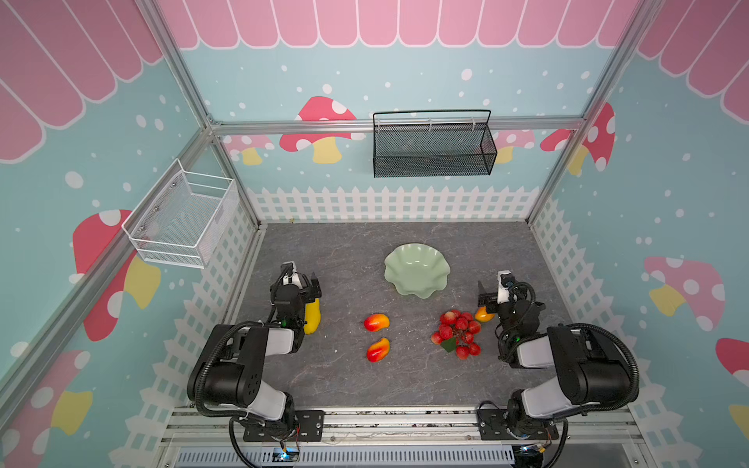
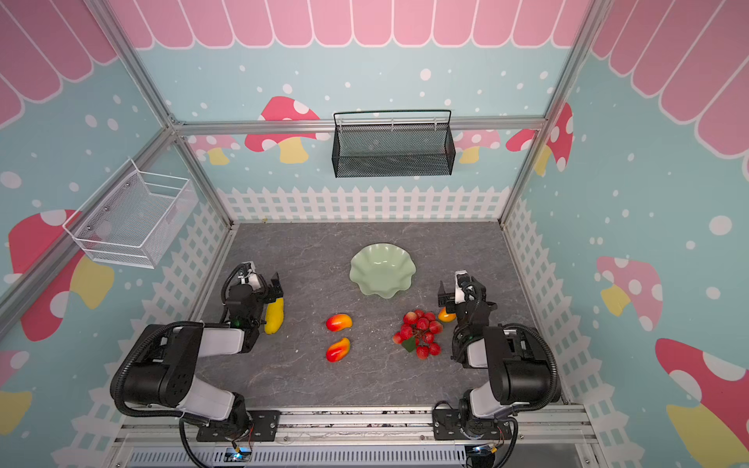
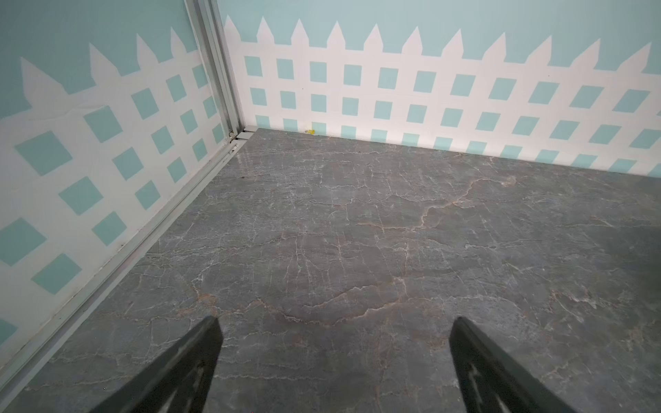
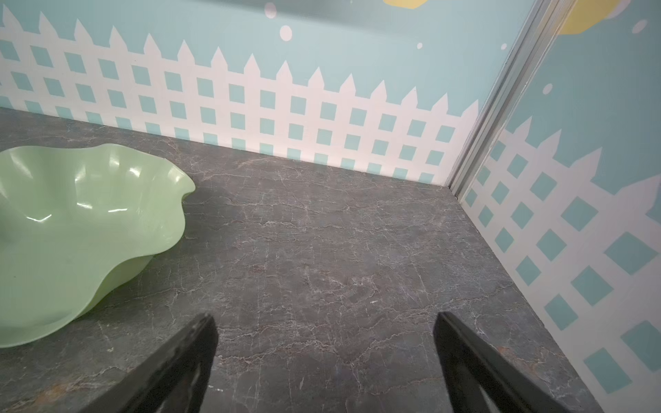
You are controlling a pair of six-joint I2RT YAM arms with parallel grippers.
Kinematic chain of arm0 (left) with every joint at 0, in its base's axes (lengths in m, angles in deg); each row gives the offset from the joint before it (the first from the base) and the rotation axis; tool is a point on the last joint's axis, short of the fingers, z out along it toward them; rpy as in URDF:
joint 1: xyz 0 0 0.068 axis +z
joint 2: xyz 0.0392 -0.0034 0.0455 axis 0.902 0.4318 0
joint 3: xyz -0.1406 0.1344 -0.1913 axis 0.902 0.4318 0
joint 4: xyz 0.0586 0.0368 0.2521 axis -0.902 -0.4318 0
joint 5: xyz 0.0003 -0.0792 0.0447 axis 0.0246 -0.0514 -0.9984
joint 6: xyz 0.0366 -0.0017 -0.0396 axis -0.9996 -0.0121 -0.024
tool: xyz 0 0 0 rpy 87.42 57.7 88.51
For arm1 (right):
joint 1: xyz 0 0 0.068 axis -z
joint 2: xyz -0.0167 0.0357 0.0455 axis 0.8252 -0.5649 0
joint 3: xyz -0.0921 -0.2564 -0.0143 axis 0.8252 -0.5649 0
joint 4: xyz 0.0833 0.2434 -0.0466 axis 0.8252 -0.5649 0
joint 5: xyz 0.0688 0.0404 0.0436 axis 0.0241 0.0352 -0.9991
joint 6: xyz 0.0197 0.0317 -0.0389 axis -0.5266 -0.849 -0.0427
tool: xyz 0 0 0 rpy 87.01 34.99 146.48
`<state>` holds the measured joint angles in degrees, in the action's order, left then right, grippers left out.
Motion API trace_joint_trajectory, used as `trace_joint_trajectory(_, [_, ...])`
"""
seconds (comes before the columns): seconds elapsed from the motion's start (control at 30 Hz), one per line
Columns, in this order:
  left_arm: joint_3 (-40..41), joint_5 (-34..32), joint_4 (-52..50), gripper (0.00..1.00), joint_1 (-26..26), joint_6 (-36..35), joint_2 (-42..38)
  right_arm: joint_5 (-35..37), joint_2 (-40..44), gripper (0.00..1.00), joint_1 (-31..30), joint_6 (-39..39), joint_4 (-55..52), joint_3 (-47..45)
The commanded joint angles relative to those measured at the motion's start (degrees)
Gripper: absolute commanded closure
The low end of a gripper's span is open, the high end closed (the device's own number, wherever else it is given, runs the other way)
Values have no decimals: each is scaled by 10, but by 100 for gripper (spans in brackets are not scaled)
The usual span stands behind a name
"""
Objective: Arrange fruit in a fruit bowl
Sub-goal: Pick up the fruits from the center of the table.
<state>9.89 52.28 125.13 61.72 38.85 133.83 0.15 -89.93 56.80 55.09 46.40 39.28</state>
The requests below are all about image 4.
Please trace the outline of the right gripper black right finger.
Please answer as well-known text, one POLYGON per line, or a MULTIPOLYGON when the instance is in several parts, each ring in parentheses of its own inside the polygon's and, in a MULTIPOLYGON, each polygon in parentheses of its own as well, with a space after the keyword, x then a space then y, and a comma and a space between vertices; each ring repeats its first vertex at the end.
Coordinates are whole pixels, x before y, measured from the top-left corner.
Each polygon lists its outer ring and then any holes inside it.
POLYGON ((566 412, 453 313, 437 315, 433 337, 454 412, 566 412))

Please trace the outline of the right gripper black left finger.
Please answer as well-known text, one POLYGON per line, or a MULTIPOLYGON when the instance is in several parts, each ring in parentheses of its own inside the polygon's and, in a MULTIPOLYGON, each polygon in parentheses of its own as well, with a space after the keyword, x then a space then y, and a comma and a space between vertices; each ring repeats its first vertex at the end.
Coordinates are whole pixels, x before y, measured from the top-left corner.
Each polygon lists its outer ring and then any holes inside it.
POLYGON ((202 313, 83 412, 198 412, 208 389, 219 335, 202 313))

